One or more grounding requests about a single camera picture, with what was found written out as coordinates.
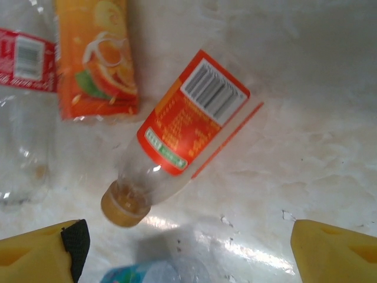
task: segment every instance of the red label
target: red label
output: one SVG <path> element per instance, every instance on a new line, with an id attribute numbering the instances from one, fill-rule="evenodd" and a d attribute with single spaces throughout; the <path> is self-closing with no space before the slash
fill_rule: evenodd
<path id="1" fill-rule="evenodd" d="M 0 84 L 56 92 L 55 44 L 1 28 Z"/>
<path id="2" fill-rule="evenodd" d="M 204 51 L 194 57 L 137 133 L 145 152 L 181 174 L 250 98 Z"/>

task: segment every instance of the white surface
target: white surface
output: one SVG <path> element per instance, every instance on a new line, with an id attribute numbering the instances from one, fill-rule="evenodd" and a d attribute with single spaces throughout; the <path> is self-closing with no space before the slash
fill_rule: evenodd
<path id="1" fill-rule="evenodd" d="M 145 96 L 161 98 L 211 35 L 264 81 L 266 105 L 133 229 L 107 222 L 100 199 L 140 124 L 60 124 L 54 190 L 40 205 L 2 213 L 2 238 L 85 218 L 92 242 L 82 283 L 169 253 L 196 255 L 215 283 L 299 283 L 289 244 L 295 218 L 377 236 L 374 0 L 130 2 Z"/>

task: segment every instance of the orange label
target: orange label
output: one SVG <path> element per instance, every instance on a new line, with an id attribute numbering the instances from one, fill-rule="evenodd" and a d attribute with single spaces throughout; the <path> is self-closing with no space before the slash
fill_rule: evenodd
<path id="1" fill-rule="evenodd" d="M 250 91 L 199 51 L 137 133 L 145 152 L 182 173 L 250 98 Z"/>
<path id="2" fill-rule="evenodd" d="M 58 94 L 64 119 L 137 112 L 126 0 L 57 0 Z"/>

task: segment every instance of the clear plastic bottle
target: clear plastic bottle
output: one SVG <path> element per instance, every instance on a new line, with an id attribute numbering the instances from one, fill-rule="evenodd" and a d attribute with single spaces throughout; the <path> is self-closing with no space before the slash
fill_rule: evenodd
<path id="1" fill-rule="evenodd" d="M 101 283 L 211 283 L 206 267 L 197 259 L 181 256 L 165 261 L 116 268 Z"/>
<path id="2" fill-rule="evenodd" d="M 242 68 L 242 65 L 238 62 L 238 60 L 234 56 L 232 56 L 228 52 L 228 50 L 224 48 L 223 45 L 219 44 L 218 42 L 209 42 L 201 49 L 201 51 L 199 51 L 197 56 L 188 65 L 183 73 L 187 73 L 188 70 L 191 71 L 192 75 L 191 77 L 188 77 L 187 81 L 189 79 L 191 81 L 195 81 L 195 77 L 193 79 L 191 78 L 194 72 L 200 68 L 201 63 L 198 63 L 200 59 L 198 58 L 198 56 L 202 51 L 204 51 L 207 55 L 214 59 L 214 61 L 216 61 L 213 61 L 213 63 L 211 63 L 212 65 L 217 65 L 217 63 L 220 64 L 233 75 L 233 78 L 237 78 L 239 82 L 242 82 L 244 86 L 253 88 L 253 90 L 255 86 L 257 86 L 254 78 L 244 68 Z M 194 64 L 197 64 L 197 68 L 195 70 L 191 70 L 192 65 Z M 216 76 L 212 76 L 212 78 L 222 76 L 222 74 L 219 74 L 216 70 L 213 70 L 212 67 L 210 72 L 216 74 Z M 197 79 L 203 80 L 200 75 L 197 76 Z M 167 105 L 167 101 L 171 101 L 172 96 L 176 95 L 178 88 L 184 86 L 185 83 L 183 83 L 181 80 L 182 77 L 180 77 L 180 80 L 177 80 L 177 82 L 168 91 L 166 96 L 156 107 L 156 112 L 159 111 L 161 114 L 161 111 L 163 112 L 161 108 Z M 232 85 L 232 90 L 233 88 L 238 89 L 238 87 L 227 81 L 227 79 L 224 79 L 224 81 L 226 81 L 225 84 Z M 193 136 L 195 135 L 204 136 L 204 141 L 203 139 L 196 139 L 196 137 L 194 137 L 194 139 L 196 140 L 193 144 L 197 144 L 198 142 L 203 142 L 203 144 L 206 144 L 205 146 L 202 146 L 202 148 L 199 150 L 199 153 L 196 155 L 192 162 L 187 162 L 184 158 L 180 158 L 178 154 L 175 154 L 172 149 L 174 146 L 163 145 L 163 142 L 161 142 L 161 140 L 163 140 L 162 138 L 161 140 L 159 140 L 158 138 L 155 139 L 153 136 L 153 131 L 149 130 L 151 128 L 141 133 L 142 136 L 139 136 L 140 131 L 142 131 L 143 127 L 145 127 L 146 124 L 157 121 L 157 118 L 153 116 L 154 112 L 152 112 L 151 116 L 147 119 L 146 122 L 144 122 L 143 126 L 140 128 L 138 136 L 136 136 L 128 145 L 123 158 L 121 159 L 118 180 L 111 184 L 102 198 L 101 206 L 105 216 L 116 225 L 123 227 L 134 226 L 138 224 L 139 221 L 149 213 L 152 205 L 160 203 L 170 196 L 174 195 L 181 188 L 183 188 L 190 181 L 190 179 L 195 177 L 198 171 L 200 171 L 200 169 L 238 132 L 238 130 L 263 105 L 263 103 L 261 103 L 260 100 L 257 99 L 257 97 L 248 96 L 248 98 L 246 98 L 246 95 L 241 94 L 239 89 L 236 91 L 236 94 L 239 97 L 235 99 L 240 100 L 239 103 L 237 102 L 238 104 L 235 104 L 238 110 L 227 113 L 227 117 L 224 118 L 222 116 L 217 120 L 216 117 L 211 116 L 212 120 L 215 121 L 215 124 L 221 125 L 219 126 L 219 132 L 216 132 L 214 138 L 206 139 L 205 135 L 203 135 L 201 131 L 198 131 L 198 129 L 195 128 L 201 127 L 201 122 L 197 122 L 195 127 L 186 127 L 188 130 L 185 133 L 181 132 L 179 134 L 181 137 L 181 144 L 183 146 L 185 146 L 185 144 L 187 144 L 189 140 L 192 140 Z M 178 114 L 176 113 L 180 113 L 179 115 L 182 114 L 181 108 L 185 108 L 185 105 L 178 107 L 172 118 L 167 119 L 168 123 L 178 116 Z M 212 126 L 216 127 L 211 122 L 211 119 L 202 119 L 202 116 L 197 116 L 198 108 L 196 108 L 195 111 L 191 111 L 191 109 L 192 108 L 186 110 L 183 116 L 184 118 L 179 121 L 180 127 L 184 127 L 185 125 L 190 124 L 192 120 L 195 119 L 206 123 L 206 129 L 209 129 Z M 154 152 L 147 153 L 145 147 L 142 146 L 140 139 L 143 139 L 144 136 L 148 136 L 148 138 L 150 138 L 150 135 L 152 136 L 150 144 L 154 146 L 153 149 L 155 151 L 152 150 Z M 185 152 L 184 148 L 178 148 L 178 150 L 181 150 L 181 156 L 187 153 Z M 156 159 L 162 155 L 164 155 L 165 157 L 168 156 L 167 158 L 170 158 L 170 163 L 176 162 L 174 165 L 175 168 L 173 168 L 170 172 L 166 169 L 166 166 L 171 167 L 171 164 L 166 165 L 165 161 L 160 162 L 158 161 L 158 159 Z M 180 166 L 181 171 L 177 173 L 177 167 Z"/>
<path id="3" fill-rule="evenodd" d="M 12 38 L 4 36 L 7 31 L 54 42 L 49 26 L 52 21 L 48 22 L 53 15 L 47 15 L 44 9 L 47 3 L 2 0 L 2 47 L 12 46 Z M 0 84 L 0 206 L 18 205 L 44 195 L 57 111 L 53 93 Z"/>

